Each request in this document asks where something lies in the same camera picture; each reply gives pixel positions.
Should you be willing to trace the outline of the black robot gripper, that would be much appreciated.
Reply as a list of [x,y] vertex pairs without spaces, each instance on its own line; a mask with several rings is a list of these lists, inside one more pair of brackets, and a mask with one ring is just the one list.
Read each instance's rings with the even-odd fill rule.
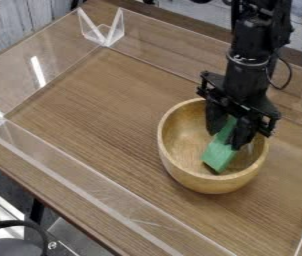
[[261,56],[245,58],[228,54],[228,69],[224,75],[201,72],[197,94],[206,100],[206,128],[216,135],[234,117],[232,147],[240,150],[261,133],[270,137],[281,119],[281,113],[268,97],[273,65],[277,58]]

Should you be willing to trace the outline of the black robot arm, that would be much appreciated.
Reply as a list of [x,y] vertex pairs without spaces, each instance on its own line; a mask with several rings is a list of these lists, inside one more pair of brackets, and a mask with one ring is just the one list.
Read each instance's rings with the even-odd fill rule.
[[201,73],[197,94],[206,100],[206,129],[218,134],[229,118],[237,123],[225,143],[241,149],[261,134],[273,135],[281,112],[268,97],[280,52],[290,43],[293,0],[232,0],[233,41],[226,73]]

